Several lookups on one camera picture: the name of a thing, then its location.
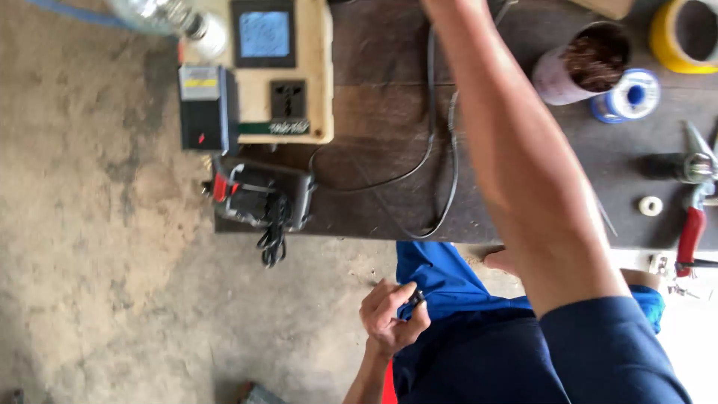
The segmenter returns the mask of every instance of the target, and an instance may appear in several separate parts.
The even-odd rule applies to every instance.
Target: power cord
[[[365,192],[367,190],[371,190],[374,194],[374,196],[377,198],[379,202],[379,206],[381,209],[389,216],[389,218],[394,222],[394,224],[401,230],[404,235],[406,235],[409,238],[412,239],[427,239],[434,235],[438,230],[439,227],[444,223],[446,220],[447,215],[449,214],[449,210],[451,209],[451,206],[454,202],[454,197],[456,196],[456,190],[459,184],[459,148],[457,145],[457,138],[456,138],[456,132],[454,131],[454,113],[456,109],[456,104],[458,101],[459,93],[456,92],[452,96],[451,102],[449,104],[449,115],[448,115],[448,129],[449,134],[451,135],[451,153],[452,153],[452,165],[453,165],[453,179],[452,179],[452,186],[451,190],[449,191],[449,198],[447,199],[447,203],[444,206],[444,210],[442,212],[442,215],[439,217],[439,221],[426,233],[424,234],[415,234],[412,231],[409,231],[406,227],[404,227],[403,224],[399,223],[399,221],[396,219],[396,217],[391,213],[388,204],[384,200],[384,198],[377,192],[377,188],[397,183],[401,180],[404,180],[411,175],[413,175],[416,171],[419,170],[422,166],[424,166],[424,163],[427,162],[429,159],[430,154],[432,153],[432,148],[434,145],[434,138],[436,137],[436,130],[437,130],[437,90],[436,90],[436,32],[434,31],[434,28],[432,27],[429,30],[429,43],[428,43],[428,58],[426,61],[426,67],[428,72],[428,88],[429,88],[429,137],[426,139],[426,152],[424,153],[424,156],[422,157],[421,161],[419,162],[416,167],[412,168],[407,173],[404,173],[398,177],[391,178],[385,181],[381,181],[379,183],[374,183],[370,185],[365,185],[363,187],[354,188],[354,189],[336,189],[331,186],[325,185],[325,184],[319,184],[320,188],[325,189],[331,193],[336,194],[352,194],[352,193],[361,193]],[[323,147],[317,149],[312,153],[312,156],[309,158],[309,172],[314,173],[314,158],[316,157],[317,153],[322,149]],[[352,159],[354,162],[354,166],[356,166],[357,170],[361,174],[361,176],[364,178],[364,181],[366,183],[371,183],[368,175],[366,174],[366,171],[362,169],[361,166],[356,162],[356,160]]]
[[[292,220],[292,204],[289,198],[283,193],[270,193],[267,196],[264,219],[269,225],[259,239],[257,248],[262,250],[262,262],[267,268],[271,268],[286,257],[284,228]]]

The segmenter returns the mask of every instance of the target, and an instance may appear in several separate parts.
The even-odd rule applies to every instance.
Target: dark wooden table
[[[498,9],[500,2],[492,4]],[[663,86],[661,105],[646,119],[609,125],[596,120],[586,103],[551,107],[602,200],[618,237],[612,246],[670,249],[677,243],[685,213],[683,198],[691,187],[643,179],[633,162],[656,152],[685,150],[682,119],[692,120],[712,142],[718,107],[718,75],[680,75],[663,68],[648,49],[651,17],[662,1],[638,0],[622,21],[633,38],[632,67],[647,68]],[[426,39],[429,23],[418,0],[356,0],[332,7],[334,15],[336,138],[316,160],[319,182],[335,187],[365,185],[356,165],[372,181],[411,169],[426,147]],[[567,43],[584,25],[600,16],[565,0],[521,0],[506,14],[499,32],[530,73],[547,50]],[[451,160],[445,128],[448,99],[454,91],[450,71],[439,55],[439,140],[428,163],[396,185],[379,190],[393,215],[417,232],[430,226],[446,201]],[[449,242],[500,244],[482,202],[480,190],[460,133],[460,182],[444,223],[432,238]],[[280,146],[273,155],[257,158],[306,168],[316,147]],[[644,196],[658,196],[664,212],[649,218],[637,210]],[[718,210],[708,210],[709,225],[702,249],[718,249]],[[369,192],[337,196],[320,188],[312,202],[313,219],[306,234],[371,239],[405,239]],[[246,231],[217,220],[216,230]]]

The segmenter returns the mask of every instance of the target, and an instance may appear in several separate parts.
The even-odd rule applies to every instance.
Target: blue shorts
[[[526,296],[500,298],[484,288],[474,271],[449,243],[397,242],[396,280],[400,284],[416,282],[424,292],[429,317],[436,321],[458,311],[487,311],[499,308],[533,310]],[[630,286],[653,330],[661,330],[666,304],[661,294],[646,286]],[[399,308],[399,318],[411,317],[411,308]]]

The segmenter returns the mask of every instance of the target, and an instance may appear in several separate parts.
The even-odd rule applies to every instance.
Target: person
[[[656,339],[661,296],[611,267],[592,187],[486,0],[422,2],[506,247],[487,260],[527,296],[491,296],[451,244],[397,243],[398,284],[361,305],[368,339],[345,403],[380,402],[389,362],[400,403],[689,403]],[[408,307],[417,288],[426,301]]]

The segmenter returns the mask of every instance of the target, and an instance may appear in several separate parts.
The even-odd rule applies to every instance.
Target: hand
[[[431,321],[426,310],[426,301],[421,302],[411,313],[411,320],[400,320],[396,311],[416,290],[416,283],[410,282],[400,286],[386,279],[364,298],[359,309],[359,316],[366,332],[369,333],[367,351],[382,357],[392,357],[405,346],[413,344],[419,334],[427,328]]]

